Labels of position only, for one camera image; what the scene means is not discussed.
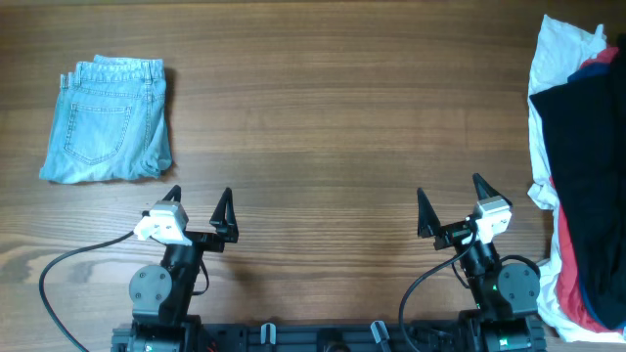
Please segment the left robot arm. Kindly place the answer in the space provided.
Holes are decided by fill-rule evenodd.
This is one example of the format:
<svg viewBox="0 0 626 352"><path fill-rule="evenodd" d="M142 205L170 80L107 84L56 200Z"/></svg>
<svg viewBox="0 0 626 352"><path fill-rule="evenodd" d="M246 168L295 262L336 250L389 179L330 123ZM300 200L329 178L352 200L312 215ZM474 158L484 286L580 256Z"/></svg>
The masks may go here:
<svg viewBox="0 0 626 352"><path fill-rule="evenodd" d="M181 202L181 188L173 187L164 199L144 213L133 233L141 241L152 239L165 246L159 264L139 269L129 284L133 303L131 328L117 332L113 351L201 351L206 333L201 318L188 313L198 274L207 270L206 252L222 252L239 239L232 190L224 190L210 219L212 232L187 229L189 218Z"/></svg>

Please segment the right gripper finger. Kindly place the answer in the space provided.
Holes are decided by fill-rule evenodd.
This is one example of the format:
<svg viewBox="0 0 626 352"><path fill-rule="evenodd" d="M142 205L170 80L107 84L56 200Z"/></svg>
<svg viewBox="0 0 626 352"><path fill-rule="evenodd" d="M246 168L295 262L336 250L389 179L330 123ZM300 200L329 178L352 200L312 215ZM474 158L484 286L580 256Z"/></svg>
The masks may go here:
<svg viewBox="0 0 626 352"><path fill-rule="evenodd" d="M477 198L479 200L500 197L508 205L512 204L512 202L508 198L506 198L500 192L495 190L479 173L474 173L472 175L472 181L473 181L474 188L477 194Z"/></svg>
<svg viewBox="0 0 626 352"><path fill-rule="evenodd" d="M418 236L423 239L436 236L441 224L423 188L417 189L417 200L419 211Z"/></svg>

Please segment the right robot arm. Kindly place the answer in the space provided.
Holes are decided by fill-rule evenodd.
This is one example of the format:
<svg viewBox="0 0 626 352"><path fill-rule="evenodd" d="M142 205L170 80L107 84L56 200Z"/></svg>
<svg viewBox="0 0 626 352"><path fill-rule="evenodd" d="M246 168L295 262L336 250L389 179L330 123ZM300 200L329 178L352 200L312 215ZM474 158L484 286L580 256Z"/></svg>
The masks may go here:
<svg viewBox="0 0 626 352"><path fill-rule="evenodd" d="M493 240L511 222L513 204L479 174L472 175L477 202L464 219L443 225L425 191L417 190L418 236L434 248L452 248L448 261L475 307L441 325L414 327L412 337L431 351L539 351L545 347L538 312L540 271L520 255L500 256Z"/></svg>

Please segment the black shorts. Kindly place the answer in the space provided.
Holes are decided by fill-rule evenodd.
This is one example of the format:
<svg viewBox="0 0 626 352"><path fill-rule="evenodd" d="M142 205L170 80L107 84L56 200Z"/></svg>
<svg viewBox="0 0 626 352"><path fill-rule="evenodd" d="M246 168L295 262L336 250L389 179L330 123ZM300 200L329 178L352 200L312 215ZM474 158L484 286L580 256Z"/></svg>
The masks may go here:
<svg viewBox="0 0 626 352"><path fill-rule="evenodd" d="M625 325L625 37L603 74L531 95L577 264L582 300Z"/></svg>

